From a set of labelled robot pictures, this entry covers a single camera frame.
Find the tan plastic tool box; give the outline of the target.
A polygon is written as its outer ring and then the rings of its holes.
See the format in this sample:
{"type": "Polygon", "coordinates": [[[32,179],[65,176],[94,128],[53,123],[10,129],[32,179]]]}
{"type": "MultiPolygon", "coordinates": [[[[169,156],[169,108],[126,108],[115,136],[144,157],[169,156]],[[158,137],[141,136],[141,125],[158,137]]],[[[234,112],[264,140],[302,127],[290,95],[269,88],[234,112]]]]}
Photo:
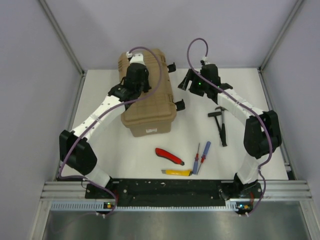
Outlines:
{"type": "MultiPolygon", "coordinates": [[[[151,50],[162,64],[161,83],[152,96],[133,103],[128,110],[121,114],[121,122],[134,137],[169,133],[177,112],[186,109],[183,99],[174,102],[169,74],[176,71],[175,63],[169,65],[168,69],[165,54],[158,48],[151,50]]],[[[143,61],[149,71],[148,81],[152,89],[147,93],[142,93],[140,98],[147,96],[157,86],[160,75],[159,65],[154,56],[146,50],[142,50],[142,54],[143,61]]],[[[118,59],[120,80],[126,75],[129,65],[126,54],[122,53],[118,59]]]]}

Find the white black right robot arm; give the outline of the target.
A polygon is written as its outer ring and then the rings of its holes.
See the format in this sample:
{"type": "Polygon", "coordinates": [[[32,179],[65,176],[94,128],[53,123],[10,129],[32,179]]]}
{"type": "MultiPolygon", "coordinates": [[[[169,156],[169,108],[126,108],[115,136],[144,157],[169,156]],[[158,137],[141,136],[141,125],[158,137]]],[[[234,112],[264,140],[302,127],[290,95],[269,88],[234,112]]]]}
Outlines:
{"type": "Polygon", "coordinates": [[[246,155],[234,175],[233,192],[237,197],[245,198],[257,184],[258,171],[282,144],[277,113],[254,107],[231,85],[222,83],[218,67],[213,63],[203,64],[200,71],[190,68],[178,88],[201,97],[207,96],[243,124],[246,155]]]}

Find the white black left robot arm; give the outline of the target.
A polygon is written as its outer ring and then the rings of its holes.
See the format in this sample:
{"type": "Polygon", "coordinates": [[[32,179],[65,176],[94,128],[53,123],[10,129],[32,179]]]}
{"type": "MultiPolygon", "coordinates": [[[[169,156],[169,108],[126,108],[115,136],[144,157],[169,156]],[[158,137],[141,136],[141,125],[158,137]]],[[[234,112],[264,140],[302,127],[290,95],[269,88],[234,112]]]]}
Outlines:
{"type": "Polygon", "coordinates": [[[111,88],[99,107],[80,125],[60,134],[60,178],[64,179],[62,170],[67,165],[76,170],[80,178],[97,184],[96,192],[102,198],[113,194],[114,187],[108,183],[111,177],[98,165],[93,145],[115,118],[124,113],[142,93],[151,89],[148,77],[149,71],[144,63],[130,63],[122,82],[111,88]]]}

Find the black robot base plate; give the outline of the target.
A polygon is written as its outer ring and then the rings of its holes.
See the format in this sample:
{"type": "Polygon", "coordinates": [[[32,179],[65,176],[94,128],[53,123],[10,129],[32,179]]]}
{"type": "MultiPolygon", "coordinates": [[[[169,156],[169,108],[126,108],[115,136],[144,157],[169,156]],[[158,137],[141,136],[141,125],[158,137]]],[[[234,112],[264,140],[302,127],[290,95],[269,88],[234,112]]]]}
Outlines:
{"type": "Polygon", "coordinates": [[[116,198],[120,207],[222,207],[230,199],[259,199],[259,183],[237,186],[231,180],[114,178],[106,192],[92,184],[85,198],[116,198]]]}

